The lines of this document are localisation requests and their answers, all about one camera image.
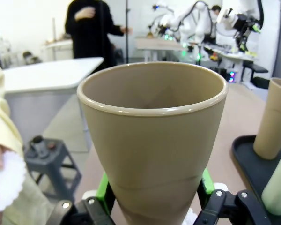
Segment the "screw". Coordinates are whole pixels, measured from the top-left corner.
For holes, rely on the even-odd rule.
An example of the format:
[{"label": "screw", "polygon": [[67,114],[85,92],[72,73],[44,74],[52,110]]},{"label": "screw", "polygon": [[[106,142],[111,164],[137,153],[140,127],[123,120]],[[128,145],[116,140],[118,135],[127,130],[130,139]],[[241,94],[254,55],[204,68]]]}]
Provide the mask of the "screw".
[{"label": "screw", "polygon": [[68,203],[68,202],[65,202],[65,203],[62,204],[62,207],[64,209],[69,208],[69,206],[70,206],[70,203]]},{"label": "screw", "polygon": [[221,196],[223,195],[223,193],[222,193],[222,191],[217,191],[217,192],[216,192],[216,195],[217,195],[218,197],[221,197]]},{"label": "screw", "polygon": [[242,197],[243,197],[243,198],[246,198],[246,197],[248,197],[248,194],[245,193],[245,192],[243,192],[243,193],[242,193]]},{"label": "screw", "polygon": [[90,204],[90,205],[93,204],[94,202],[95,202],[94,199],[90,199],[90,200],[89,200],[89,204]]}]

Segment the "black shirt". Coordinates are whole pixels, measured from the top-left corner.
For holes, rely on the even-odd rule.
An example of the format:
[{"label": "black shirt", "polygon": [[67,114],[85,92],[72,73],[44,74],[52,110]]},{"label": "black shirt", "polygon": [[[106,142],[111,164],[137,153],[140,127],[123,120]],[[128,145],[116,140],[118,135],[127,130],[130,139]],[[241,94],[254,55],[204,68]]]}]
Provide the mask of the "black shirt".
[{"label": "black shirt", "polygon": [[[75,14],[84,7],[94,7],[93,18],[76,21]],[[73,40],[74,58],[104,57],[106,67],[115,66],[114,54],[107,34],[123,36],[113,23],[109,6],[101,0],[74,0],[68,7],[66,33]]]}]

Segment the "black hair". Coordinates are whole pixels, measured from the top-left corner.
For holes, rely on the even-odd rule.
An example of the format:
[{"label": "black hair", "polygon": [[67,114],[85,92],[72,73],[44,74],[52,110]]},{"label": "black hair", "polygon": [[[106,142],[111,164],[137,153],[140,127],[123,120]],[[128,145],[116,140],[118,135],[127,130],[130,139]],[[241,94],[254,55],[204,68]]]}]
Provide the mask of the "black hair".
[{"label": "black hair", "polygon": [[221,8],[220,6],[218,6],[218,5],[214,5],[214,6],[212,6],[212,8],[211,8],[212,11],[218,10],[219,12],[220,12],[221,9],[222,9],[222,8]]}]

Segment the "black tray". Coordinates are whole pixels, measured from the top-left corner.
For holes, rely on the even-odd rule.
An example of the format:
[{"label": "black tray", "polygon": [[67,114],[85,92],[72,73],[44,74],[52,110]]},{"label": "black tray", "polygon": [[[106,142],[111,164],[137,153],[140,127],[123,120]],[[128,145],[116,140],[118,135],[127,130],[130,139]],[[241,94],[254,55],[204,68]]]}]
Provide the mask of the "black tray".
[{"label": "black tray", "polygon": [[[262,159],[253,150],[255,137],[255,135],[238,137],[232,144],[232,151],[257,198],[262,202],[261,194],[281,159],[281,150],[273,160]],[[267,215],[273,225],[281,225],[281,216],[269,212]]]}]

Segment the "black stool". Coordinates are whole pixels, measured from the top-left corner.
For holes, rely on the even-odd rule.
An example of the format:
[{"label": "black stool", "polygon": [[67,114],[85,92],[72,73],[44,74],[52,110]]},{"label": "black stool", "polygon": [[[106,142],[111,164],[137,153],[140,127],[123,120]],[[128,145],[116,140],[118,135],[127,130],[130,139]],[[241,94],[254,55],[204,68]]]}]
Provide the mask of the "black stool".
[{"label": "black stool", "polygon": [[[56,194],[44,193],[47,197],[74,202],[74,191],[81,180],[81,173],[64,142],[62,140],[43,139],[42,143],[39,142],[38,144],[40,144],[38,145],[39,149],[30,145],[24,154],[30,174],[33,171],[40,173],[35,180],[37,184],[39,184],[43,175],[48,176]],[[66,157],[69,157],[71,164],[63,163]],[[61,173],[62,168],[76,170],[76,176],[72,181],[71,187],[67,187],[67,183]]]},{"label": "black stool", "polygon": [[262,78],[262,77],[254,77],[255,72],[256,73],[268,73],[267,69],[254,64],[252,61],[244,61],[243,67],[244,68],[243,68],[243,71],[242,71],[241,81],[243,81],[243,78],[244,78],[244,70],[246,68],[248,68],[252,71],[250,82],[258,88],[268,89],[268,86],[269,86],[269,83],[270,83],[269,80],[267,80],[265,78]]}]

